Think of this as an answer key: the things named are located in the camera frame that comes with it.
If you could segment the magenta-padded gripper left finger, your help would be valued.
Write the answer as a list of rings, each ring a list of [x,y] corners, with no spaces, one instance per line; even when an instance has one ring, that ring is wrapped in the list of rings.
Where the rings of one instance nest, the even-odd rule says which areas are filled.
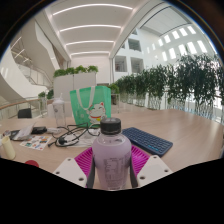
[[[75,158],[66,158],[54,174],[84,188],[93,188],[95,164],[92,148],[88,148]]]

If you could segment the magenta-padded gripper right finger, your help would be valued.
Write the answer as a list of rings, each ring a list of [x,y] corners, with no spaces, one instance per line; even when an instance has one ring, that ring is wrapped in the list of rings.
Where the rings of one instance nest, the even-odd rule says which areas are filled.
[[[136,146],[132,146],[131,153],[130,181],[133,188],[143,187],[172,174],[159,156],[149,156]]]

